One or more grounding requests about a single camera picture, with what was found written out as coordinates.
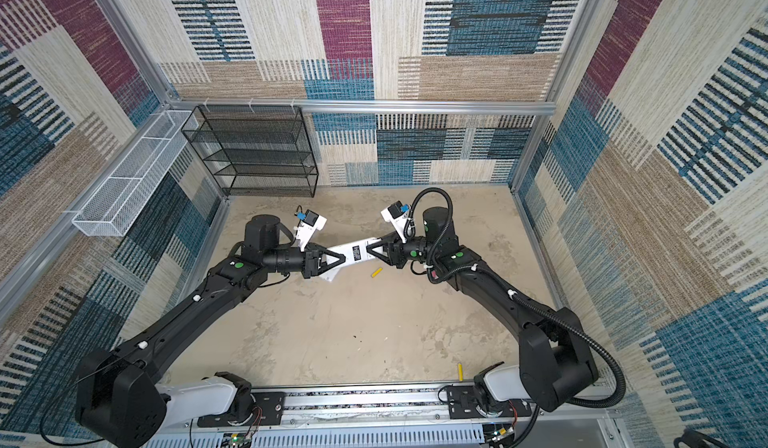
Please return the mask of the white remote control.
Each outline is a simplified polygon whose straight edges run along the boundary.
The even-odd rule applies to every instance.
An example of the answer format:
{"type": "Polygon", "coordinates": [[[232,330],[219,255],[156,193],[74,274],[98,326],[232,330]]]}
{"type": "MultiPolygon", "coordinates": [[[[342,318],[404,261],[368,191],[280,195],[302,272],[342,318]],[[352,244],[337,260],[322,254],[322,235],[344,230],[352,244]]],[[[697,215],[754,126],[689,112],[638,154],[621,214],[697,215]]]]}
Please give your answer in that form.
{"type": "Polygon", "coordinates": [[[368,262],[370,260],[376,259],[370,256],[366,252],[366,244],[371,239],[375,239],[375,238],[366,238],[362,240],[344,243],[341,245],[336,245],[330,248],[330,250],[333,250],[338,253],[342,253],[346,256],[345,265],[341,270],[343,270],[348,266],[352,266],[355,264],[368,262]]]}

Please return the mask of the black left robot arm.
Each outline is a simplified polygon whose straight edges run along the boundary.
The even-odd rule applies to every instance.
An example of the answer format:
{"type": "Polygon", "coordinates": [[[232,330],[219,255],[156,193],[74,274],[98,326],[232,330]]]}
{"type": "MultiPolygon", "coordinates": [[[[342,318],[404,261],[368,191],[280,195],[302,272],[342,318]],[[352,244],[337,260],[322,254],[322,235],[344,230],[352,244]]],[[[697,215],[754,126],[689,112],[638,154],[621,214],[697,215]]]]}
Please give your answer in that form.
{"type": "Polygon", "coordinates": [[[309,279],[345,260],[293,234],[277,216],[254,216],[243,241],[177,306],[113,350],[95,350],[81,360],[76,422],[117,447],[140,447],[167,426],[206,416],[250,422],[256,406],[252,385],[237,375],[218,372],[176,388],[160,381],[207,328],[266,285],[270,274],[309,279]]]}

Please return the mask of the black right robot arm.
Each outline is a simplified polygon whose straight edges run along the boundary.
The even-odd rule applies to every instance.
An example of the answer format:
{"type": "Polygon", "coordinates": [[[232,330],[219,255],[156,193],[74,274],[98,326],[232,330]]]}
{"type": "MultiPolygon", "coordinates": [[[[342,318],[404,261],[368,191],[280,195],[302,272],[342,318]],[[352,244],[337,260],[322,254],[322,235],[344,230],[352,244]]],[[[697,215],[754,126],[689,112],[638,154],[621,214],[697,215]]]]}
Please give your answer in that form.
{"type": "Polygon", "coordinates": [[[421,263],[430,283],[446,283],[474,299],[515,338],[517,365],[491,367],[474,382],[482,409],[510,398],[528,398],[547,412],[563,404],[602,409],[621,402],[627,390],[622,368],[584,332],[578,316],[568,308],[555,310],[540,303],[506,281],[480,254],[460,243],[450,195],[429,187],[416,197],[427,194],[441,196],[445,204],[423,212],[423,235],[416,233],[415,207],[396,201],[381,212],[393,232],[366,250],[398,269],[408,262],[421,263]]]}

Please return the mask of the black mesh shelf rack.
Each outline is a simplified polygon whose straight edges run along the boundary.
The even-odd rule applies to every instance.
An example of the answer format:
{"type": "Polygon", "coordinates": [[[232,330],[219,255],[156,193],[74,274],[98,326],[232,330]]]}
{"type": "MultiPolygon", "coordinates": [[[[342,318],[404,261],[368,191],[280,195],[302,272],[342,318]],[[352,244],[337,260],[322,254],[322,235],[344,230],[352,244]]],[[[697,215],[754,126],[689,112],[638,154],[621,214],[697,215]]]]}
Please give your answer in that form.
{"type": "Polygon", "coordinates": [[[226,196],[315,195],[319,170],[299,108],[199,105],[181,133],[226,196]]]}

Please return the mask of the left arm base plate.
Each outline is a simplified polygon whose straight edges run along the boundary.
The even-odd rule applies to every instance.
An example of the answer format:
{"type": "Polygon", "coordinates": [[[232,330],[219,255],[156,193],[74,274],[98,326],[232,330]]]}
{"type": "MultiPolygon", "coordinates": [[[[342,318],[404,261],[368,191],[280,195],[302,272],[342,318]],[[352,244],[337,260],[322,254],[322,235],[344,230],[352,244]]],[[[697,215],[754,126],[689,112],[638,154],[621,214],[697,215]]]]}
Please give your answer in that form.
{"type": "Polygon", "coordinates": [[[238,420],[236,415],[225,413],[208,415],[196,421],[199,428],[224,427],[255,427],[278,426],[281,424],[286,392],[252,392],[251,407],[246,411],[247,417],[238,420]]]}

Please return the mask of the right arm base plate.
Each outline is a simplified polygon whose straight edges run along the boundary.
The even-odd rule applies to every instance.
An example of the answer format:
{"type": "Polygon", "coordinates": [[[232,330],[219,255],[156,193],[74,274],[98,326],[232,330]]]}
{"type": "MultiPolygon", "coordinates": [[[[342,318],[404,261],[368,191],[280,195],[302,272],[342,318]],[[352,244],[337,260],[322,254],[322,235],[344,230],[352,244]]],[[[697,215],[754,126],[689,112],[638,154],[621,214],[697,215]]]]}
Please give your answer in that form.
{"type": "Polygon", "coordinates": [[[479,396],[469,385],[444,385],[437,391],[438,401],[446,405],[451,419],[471,418],[527,418],[532,415],[533,405],[521,399],[494,401],[489,395],[479,396]]]}

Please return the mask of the white mesh wall basket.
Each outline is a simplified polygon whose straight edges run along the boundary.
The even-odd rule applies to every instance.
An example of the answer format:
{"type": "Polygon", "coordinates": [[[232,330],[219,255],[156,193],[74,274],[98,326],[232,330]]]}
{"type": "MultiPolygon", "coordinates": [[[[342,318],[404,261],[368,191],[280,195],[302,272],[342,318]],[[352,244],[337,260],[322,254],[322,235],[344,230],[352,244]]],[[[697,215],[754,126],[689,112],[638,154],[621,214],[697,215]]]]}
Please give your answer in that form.
{"type": "Polygon", "coordinates": [[[184,148],[190,117],[167,110],[152,121],[74,215],[74,227],[89,237],[125,236],[184,148]]]}

